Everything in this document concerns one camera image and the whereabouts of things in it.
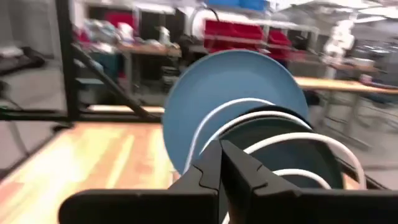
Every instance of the floor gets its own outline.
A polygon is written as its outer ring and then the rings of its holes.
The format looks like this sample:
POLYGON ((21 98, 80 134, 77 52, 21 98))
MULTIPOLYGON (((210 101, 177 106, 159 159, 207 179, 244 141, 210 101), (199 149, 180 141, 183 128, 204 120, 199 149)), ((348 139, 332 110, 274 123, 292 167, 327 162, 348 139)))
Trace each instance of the floor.
MULTIPOLYGON (((21 74, 5 78, 5 81, 11 85, 11 98, 23 108, 58 110, 64 110, 65 108, 62 77, 57 66, 50 65, 45 69, 22 72, 21 74)), ((337 97, 349 100, 351 95, 339 93, 337 97)), ((369 109, 372 107, 371 104, 365 103, 365 106, 367 107, 361 108, 361 114, 377 113, 369 109)), ((319 119, 321 110, 319 106, 310 110, 311 122, 319 119)), ((331 109, 331 115, 336 118, 344 119, 348 112, 349 108, 345 106, 332 106, 331 109)), ((398 108, 389 110, 389 113, 396 114, 397 117, 390 116, 390 118, 398 122, 398 108)), ((29 150, 34 150, 40 142, 51 136, 51 127, 54 124, 51 122, 17 123, 24 143, 29 150)), ((332 121, 328 121, 328 125, 341 128, 339 124, 332 121)), ((333 138, 338 137, 328 129, 322 129, 320 132, 330 135, 333 138)), ((396 138, 396 133, 388 133, 386 131, 375 133, 355 123, 353 126, 353 136, 374 145, 374 148, 365 150, 343 142, 357 155, 366 168, 367 175, 391 189, 398 189, 398 151, 396 150, 398 138, 396 138), (383 167, 381 166, 389 166, 389 170, 382 170, 383 167)), ((0 142, 2 144, 0 169, 7 169, 22 157, 22 153, 18 150, 5 122, 0 122, 0 142)), ((335 151, 335 153, 344 158, 338 151, 335 151)))

